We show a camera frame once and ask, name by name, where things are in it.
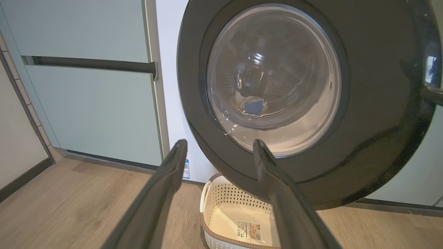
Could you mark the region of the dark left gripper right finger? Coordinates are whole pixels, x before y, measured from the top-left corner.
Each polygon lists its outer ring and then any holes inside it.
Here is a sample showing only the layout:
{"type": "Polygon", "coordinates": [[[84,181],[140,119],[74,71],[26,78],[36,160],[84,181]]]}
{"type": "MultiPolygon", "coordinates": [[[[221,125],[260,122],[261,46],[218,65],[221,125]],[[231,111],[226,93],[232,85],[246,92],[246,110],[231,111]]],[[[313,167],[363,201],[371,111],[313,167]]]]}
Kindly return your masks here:
{"type": "Polygon", "coordinates": [[[273,208],[282,249],[340,249],[315,209],[290,181],[266,144],[255,140],[253,156],[258,181],[273,208]]]}

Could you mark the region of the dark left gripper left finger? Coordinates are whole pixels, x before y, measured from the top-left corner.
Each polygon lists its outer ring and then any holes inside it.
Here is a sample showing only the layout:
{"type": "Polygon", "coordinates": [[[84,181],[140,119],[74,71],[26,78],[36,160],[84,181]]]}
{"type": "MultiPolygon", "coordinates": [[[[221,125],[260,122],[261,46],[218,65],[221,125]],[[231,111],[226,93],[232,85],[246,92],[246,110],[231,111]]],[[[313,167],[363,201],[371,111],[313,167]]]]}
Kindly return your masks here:
{"type": "Polygon", "coordinates": [[[103,249],[161,248],[171,202],[182,183],[186,155],[187,141],[178,140],[117,223],[103,249]]]}

